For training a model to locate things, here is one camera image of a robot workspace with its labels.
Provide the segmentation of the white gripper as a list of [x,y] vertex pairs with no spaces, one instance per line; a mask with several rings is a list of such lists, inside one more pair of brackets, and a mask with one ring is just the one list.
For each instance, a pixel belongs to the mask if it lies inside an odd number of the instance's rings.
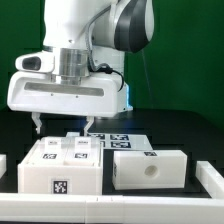
[[95,73],[82,78],[80,85],[50,81],[44,73],[16,72],[9,83],[7,104],[11,110],[28,111],[41,133],[40,113],[87,116],[84,136],[95,117],[114,117],[126,110],[126,87],[120,88],[117,75]]

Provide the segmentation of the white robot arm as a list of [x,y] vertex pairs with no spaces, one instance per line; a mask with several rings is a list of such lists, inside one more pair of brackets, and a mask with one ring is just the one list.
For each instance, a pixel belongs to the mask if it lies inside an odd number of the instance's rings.
[[124,81],[124,54],[152,39],[152,0],[45,0],[40,52],[20,56],[7,105],[40,115],[111,118],[131,109]]

